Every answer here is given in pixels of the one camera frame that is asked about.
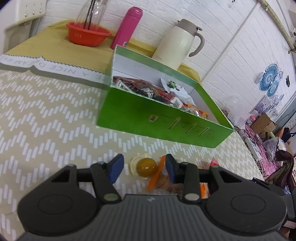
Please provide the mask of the orange peanut snack packet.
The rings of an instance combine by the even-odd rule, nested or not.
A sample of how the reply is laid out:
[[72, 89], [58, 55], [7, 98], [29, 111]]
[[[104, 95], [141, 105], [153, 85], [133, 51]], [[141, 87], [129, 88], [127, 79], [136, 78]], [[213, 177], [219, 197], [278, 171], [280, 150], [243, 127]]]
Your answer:
[[188, 162], [178, 163], [171, 154], [161, 157], [146, 190], [161, 189], [176, 194], [181, 201], [197, 203], [210, 197], [209, 169]]

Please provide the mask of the yellow egg yolk packet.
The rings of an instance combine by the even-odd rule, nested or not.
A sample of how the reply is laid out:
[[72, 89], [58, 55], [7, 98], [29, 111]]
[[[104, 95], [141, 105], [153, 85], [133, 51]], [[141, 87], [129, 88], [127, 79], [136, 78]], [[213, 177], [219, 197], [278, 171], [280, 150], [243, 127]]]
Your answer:
[[145, 153], [131, 159], [129, 170], [134, 178], [147, 180], [156, 173], [158, 162], [152, 158], [152, 155]]

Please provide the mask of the red snack pouch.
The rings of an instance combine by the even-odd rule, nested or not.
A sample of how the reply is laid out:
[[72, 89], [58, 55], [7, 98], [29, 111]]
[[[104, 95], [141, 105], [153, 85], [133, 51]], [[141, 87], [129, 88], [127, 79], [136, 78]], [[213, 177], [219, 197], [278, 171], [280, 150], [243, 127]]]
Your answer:
[[133, 92], [166, 104], [172, 104], [176, 100], [175, 96], [167, 93], [165, 90], [155, 87], [150, 82], [145, 80], [115, 76], [113, 77], [113, 84], [117, 88], [127, 90], [129, 92]]

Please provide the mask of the white power strip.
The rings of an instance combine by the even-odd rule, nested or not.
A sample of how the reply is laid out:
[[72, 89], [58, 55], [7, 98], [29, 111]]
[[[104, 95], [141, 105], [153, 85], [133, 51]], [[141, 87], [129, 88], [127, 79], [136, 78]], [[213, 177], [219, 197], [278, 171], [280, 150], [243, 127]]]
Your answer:
[[245, 142], [246, 146], [248, 147], [248, 149], [250, 150], [253, 158], [256, 160], [256, 161], [260, 161], [262, 159], [262, 156], [260, 154], [260, 149], [259, 147], [257, 146], [257, 144], [254, 144], [252, 142], [252, 140], [247, 137], [247, 136], [243, 136], [242, 137], [243, 141]]

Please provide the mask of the green cardboard box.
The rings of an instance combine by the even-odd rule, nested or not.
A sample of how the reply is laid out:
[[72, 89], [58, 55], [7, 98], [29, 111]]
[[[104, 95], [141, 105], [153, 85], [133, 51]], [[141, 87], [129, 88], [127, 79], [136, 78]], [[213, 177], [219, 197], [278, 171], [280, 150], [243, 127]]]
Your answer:
[[[196, 116], [119, 87], [115, 80], [145, 80], [161, 88], [161, 79], [170, 80], [192, 97], [194, 104], [208, 114]], [[215, 148], [229, 137], [234, 128], [221, 109], [195, 80], [140, 53], [116, 46], [104, 78], [104, 90], [98, 108], [98, 126], [137, 135], [184, 144]]]

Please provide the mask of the chevron patterned table mat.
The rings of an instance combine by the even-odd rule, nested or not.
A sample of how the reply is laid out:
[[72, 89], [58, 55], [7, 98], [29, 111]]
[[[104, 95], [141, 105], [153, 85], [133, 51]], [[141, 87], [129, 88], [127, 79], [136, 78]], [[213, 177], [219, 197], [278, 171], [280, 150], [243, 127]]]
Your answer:
[[212, 159], [247, 179], [262, 178], [238, 133], [211, 149], [98, 127], [101, 89], [73, 73], [85, 69], [42, 57], [1, 56], [1, 235], [16, 240], [23, 228], [16, 210], [30, 190], [68, 164], [79, 168], [125, 162], [149, 154], [208, 167]]

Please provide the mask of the brown cardboard box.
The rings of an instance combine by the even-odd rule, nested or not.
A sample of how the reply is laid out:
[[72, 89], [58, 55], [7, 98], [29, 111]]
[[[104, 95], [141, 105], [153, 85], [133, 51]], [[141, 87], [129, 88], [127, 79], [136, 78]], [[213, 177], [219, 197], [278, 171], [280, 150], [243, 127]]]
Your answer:
[[263, 113], [250, 128], [257, 134], [270, 133], [275, 130], [275, 124], [266, 113]]

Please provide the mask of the white plastic bag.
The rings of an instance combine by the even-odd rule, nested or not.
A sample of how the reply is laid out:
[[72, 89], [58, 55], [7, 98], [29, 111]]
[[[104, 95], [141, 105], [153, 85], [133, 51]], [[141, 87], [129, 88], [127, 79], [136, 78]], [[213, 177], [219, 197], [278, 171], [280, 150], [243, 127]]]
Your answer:
[[165, 78], [161, 78], [161, 83], [164, 88], [164, 90], [177, 97], [180, 101], [182, 101], [183, 104], [190, 104], [194, 105], [195, 103], [192, 99], [192, 97], [187, 93], [187, 91], [182, 87], [181, 85]]

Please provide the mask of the cream thermos jug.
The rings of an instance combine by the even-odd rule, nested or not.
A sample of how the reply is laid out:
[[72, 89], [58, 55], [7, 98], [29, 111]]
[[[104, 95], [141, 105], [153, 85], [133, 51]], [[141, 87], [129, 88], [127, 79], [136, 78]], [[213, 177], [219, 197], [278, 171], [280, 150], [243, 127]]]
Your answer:
[[[177, 70], [187, 56], [197, 55], [204, 47], [205, 39], [201, 31], [202, 28], [189, 20], [178, 21], [161, 40], [152, 59]], [[190, 52], [195, 37], [200, 39], [200, 44], [195, 51]]]

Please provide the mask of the pink thermos bottle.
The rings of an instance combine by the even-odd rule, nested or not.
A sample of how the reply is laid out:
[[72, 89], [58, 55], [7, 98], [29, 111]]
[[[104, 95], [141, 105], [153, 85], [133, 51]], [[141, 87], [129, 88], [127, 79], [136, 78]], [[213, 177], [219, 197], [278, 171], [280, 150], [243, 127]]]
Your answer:
[[117, 45], [126, 47], [135, 31], [140, 19], [142, 18], [142, 9], [133, 6], [130, 8], [123, 18], [117, 33], [111, 43], [111, 49], [115, 49]]

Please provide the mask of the red plastic basket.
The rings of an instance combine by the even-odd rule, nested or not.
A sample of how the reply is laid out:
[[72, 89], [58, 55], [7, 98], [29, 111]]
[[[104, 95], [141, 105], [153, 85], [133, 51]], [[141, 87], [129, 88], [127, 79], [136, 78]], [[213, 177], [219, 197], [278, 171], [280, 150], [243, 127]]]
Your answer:
[[68, 22], [66, 26], [69, 41], [87, 47], [98, 47], [112, 35], [109, 30], [93, 24], [89, 30], [83, 28], [83, 23]]

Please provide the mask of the black straw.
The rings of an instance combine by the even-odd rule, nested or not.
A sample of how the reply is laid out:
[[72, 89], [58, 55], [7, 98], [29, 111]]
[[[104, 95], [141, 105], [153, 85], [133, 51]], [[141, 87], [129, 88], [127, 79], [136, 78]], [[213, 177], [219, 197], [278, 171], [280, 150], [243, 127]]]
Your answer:
[[95, 5], [95, 0], [91, 0], [89, 9], [88, 9], [88, 12], [87, 12], [87, 15], [86, 15], [86, 19], [85, 19], [85, 22], [84, 22], [84, 29], [86, 29], [86, 30], [90, 29], [94, 5]]

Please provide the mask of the clear glass carafe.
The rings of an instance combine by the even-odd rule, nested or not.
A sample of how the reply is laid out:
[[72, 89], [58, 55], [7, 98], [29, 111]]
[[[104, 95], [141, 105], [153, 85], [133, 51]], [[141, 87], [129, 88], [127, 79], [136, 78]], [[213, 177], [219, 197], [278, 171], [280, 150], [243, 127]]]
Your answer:
[[85, 30], [95, 30], [99, 26], [108, 0], [89, 0], [81, 8], [75, 26]]

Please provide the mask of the white countertop water dispenser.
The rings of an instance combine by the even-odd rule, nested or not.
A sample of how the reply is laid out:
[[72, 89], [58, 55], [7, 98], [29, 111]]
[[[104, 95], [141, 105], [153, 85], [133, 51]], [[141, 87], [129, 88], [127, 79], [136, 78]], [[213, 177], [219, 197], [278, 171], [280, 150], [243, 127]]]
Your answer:
[[45, 12], [46, 1], [1, 1], [1, 54], [26, 41]]

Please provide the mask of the blue round wall decoration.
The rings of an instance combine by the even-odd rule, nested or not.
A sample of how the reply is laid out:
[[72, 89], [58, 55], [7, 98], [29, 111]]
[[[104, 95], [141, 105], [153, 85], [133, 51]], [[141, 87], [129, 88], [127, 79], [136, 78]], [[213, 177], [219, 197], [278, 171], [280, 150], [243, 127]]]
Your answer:
[[260, 91], [265, 92], [266, 96], [271, 98], [275, 95], [282, 78], [283, 71], [279, 69], [278, 65], [270, 64], [258, 76], [255, 83]]

